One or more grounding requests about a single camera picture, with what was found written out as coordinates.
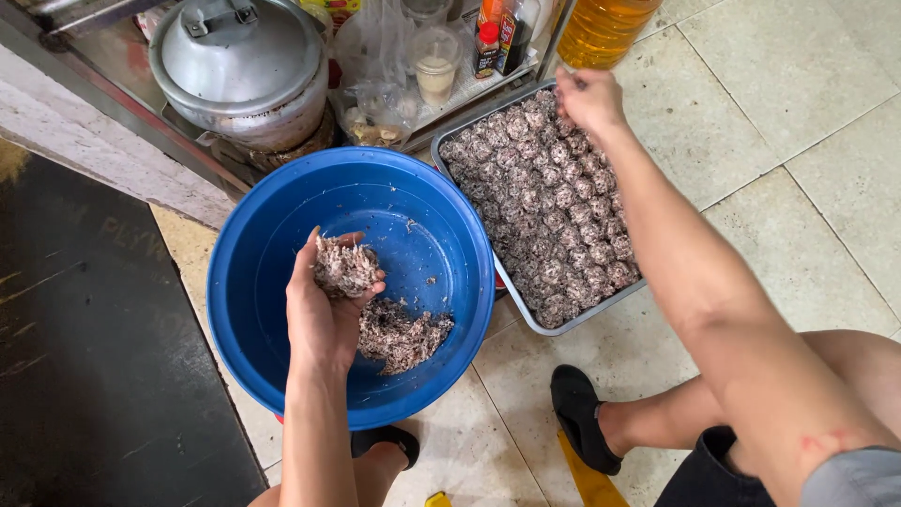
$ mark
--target black slipper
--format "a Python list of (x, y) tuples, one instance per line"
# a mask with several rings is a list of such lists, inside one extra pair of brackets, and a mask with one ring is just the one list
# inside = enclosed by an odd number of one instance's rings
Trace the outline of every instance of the black slipper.
[(597, 399), (591, 379), (575, 366), (557, 366), (551, 376), (551, 400), (557, 420), (578, 457), (602, 474), (619, 474), (623, 459), (610, 451), (597, 426), (597, 409), (603, 401)]
[(390, 442), (400, 447), (409, 462), (404, 470), (413, 468), (416, 460), (419, 459), (419, 440), (413, 434), (403, 431), (397, 426), (352, 431), (350, 433), (350, 456), (363, 456), (370, 447), (378, 442)]

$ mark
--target stainless steel tray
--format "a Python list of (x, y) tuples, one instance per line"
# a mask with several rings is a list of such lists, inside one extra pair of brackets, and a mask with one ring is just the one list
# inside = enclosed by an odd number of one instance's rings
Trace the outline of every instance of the stainless steel tray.
[[(495, 111), (505, 109), (515, 104), (519, 104), (526, 98), (535, 95), (535, 93), (537, 93), (539, 90), (545, 88), (553, 88), (555, 85), (556, 82), (554, 79), (548, 79), (540, 83), (532, 83), (531, 85), (526, 85), (522, 88), (517, 89), (515, 92), (508, 96), (501, 97), (498, 100), (483, 105), (482, 107), (474, 111), (471, 115), (468, 115), (467, 117), (449, 124), (441, 129), (438, 133), (435, 134), (435, 137), (432, 140), (432, 158), (435, 161), (435, 165), (438, 166), (438, 170), (441, 171), (441, 174), (446, 176), (448, 180), (453, 181), (451, 173), (448, 171), (447, 165), (445, 165), (444, 161), (441, 159), (441, 156), (438, 154), (438, 146), (440, 146), (445, 139), (453, 137), (457, 134), (457, 132), (467, 128), (468, 126), (476, 123), (478, 120), (481, 120), (482, 118), (494, 113)], [(513, 296), (513, 301), (515, 301), (516, 306), (519, 307), (519, 310), (523, 313), (523, 318), (525, 318), (525, 321), (529, 324), (529, 327), (534, 329), (536, 333), (545, 336), (559, 336), (563, 333), (566, 333), (572, 328), (592, 318), (598, 312), (609, 308), (617, 301), (625, 298), (629, 294), (632, 294), (641, 287), (644, 287), (646, 283), (642, 278), (641, 280), (633, 283), (628, 287), (623, 287), (619, 292), (616, 292), (616, 294), (614, 294), (613, 296), (610, 296), (606, 300), (601, 301), (597, 306), (585, 310), (576, 318), (564, 322), (560, 327), (548, 329), (547, 327), (543, 327), (541, 324), (539, 324), (535, 320), (535, 317), (532, 315), (532, 312), (529, 310), (529, 308), (525, 306), (525, 301), (523, 301), (522, 296), (520, 296), (519, 290), (514, 287), (513, 281), (510, 280), (510, 275), (507, 274), (506, 270), (504, 269), (504, 265), (501, 264), (501, 260), (497, 257), (497, 253), (495, 253), (495, 269), (497, 269), (497, 272), (500, 273), (501, 279), (504, 280), (504, 285), (506, 285), (507, 289), (510, 290), (510, 295)]]

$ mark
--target yellow cooking oil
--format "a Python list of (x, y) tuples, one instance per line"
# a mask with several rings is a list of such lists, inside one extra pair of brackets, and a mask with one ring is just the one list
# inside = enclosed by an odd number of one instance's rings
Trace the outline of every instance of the yellow cooking oil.
[(572, 67), (610, 69), (663, 0), (578, 0), (557, 53)]

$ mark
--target blue plastic basin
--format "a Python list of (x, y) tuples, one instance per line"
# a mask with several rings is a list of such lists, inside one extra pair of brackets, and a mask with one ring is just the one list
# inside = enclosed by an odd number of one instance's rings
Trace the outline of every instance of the blue plastic basin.
[(405, 297), (416, 316), (425, 310), (453, 315), (447, 339), (414, 369), (378, 375), (381, 363), (359, 353), (350, 369), (351, 429), (422, 410), (460, 378), (482, 343), (494, 303), (493, 255), (460, 191), (432, 167), (389, 150), (307, 155), (267, 176), (234, 209), (206, 282), (210, 328), (225, 365), (257, 401), (284, 413), (285, 287), (314, 226), (324, 235), (364, 231), (387, 274), (384, 296)]

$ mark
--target pot lid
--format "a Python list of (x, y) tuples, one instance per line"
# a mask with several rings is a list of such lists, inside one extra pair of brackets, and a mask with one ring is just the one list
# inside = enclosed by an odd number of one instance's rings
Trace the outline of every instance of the pot lid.
[(186, 0), (160, 20), (150, 68), (172, 101), (216, 115), (257, 115), (300, 95), (322, 43), (290, 0)]

